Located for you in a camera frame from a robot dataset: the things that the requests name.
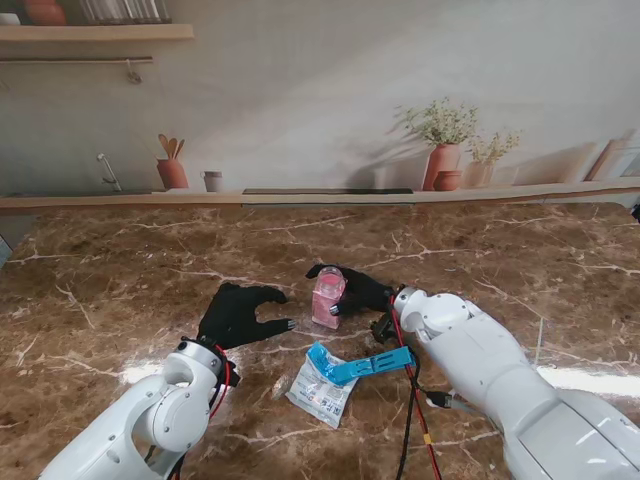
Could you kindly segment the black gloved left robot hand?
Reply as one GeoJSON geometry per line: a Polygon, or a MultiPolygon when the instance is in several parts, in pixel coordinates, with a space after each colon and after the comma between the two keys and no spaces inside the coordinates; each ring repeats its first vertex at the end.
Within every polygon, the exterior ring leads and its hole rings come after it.
{"type": "Polygon", "coordinates": [[[259,306],[287,301],[282,291],[271,286],[241,287],[224,283],[200,321],[196,340],[208,347],[230,350],[289,332],[296,327],[292,319],[260,323],[256,317],[259,306]]]}

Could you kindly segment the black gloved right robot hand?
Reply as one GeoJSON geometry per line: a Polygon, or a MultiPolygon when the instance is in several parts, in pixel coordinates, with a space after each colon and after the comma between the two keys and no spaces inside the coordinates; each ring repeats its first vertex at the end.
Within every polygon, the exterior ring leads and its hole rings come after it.
{"type": "Polygon", "coordinates": [[[384,285],[365,273],[335,265],[346,279],[346,288],[341,299],[329,308],[332,316],[349,316],[363,309],[386,312],[391,297],[395,294],[391,286],[384,285]]]}

